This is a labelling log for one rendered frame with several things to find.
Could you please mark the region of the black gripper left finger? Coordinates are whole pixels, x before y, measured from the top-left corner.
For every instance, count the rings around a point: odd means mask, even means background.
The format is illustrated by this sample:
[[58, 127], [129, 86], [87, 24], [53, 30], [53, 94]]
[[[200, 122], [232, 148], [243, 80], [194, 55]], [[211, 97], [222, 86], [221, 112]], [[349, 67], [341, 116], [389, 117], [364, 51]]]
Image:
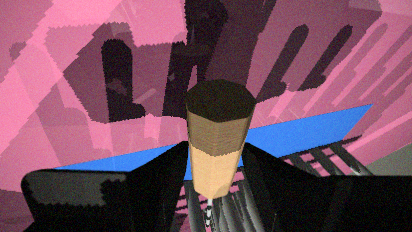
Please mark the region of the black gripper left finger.
[[182, 141], [131, 171], [40, 169], [21, 191], [39, 216], [116, 219], [123, 232], [169, 232], [188, 161]]

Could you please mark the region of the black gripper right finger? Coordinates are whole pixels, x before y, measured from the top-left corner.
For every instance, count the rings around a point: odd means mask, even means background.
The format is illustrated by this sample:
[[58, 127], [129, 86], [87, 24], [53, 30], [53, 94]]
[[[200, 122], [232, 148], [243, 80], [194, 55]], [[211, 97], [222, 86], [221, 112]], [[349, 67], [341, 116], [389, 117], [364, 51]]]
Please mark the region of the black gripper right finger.
[[318, 177], [248, 142], [241, 157], [265, 232], [333, 232], [347, 206], [412, 206], [412, 176]]

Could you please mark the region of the blue flat strip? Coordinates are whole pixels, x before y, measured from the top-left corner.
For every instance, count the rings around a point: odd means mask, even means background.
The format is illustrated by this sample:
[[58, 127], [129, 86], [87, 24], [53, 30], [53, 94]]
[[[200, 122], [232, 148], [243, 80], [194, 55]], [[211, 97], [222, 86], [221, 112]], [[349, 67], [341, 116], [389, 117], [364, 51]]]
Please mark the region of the blue flat strip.
[[[252, 128], [248, 130], [245, 142], [277, 158], [338, 143], [373, 104]], [[131, 171], [175, 145], [177, 144], [52, 169]]]

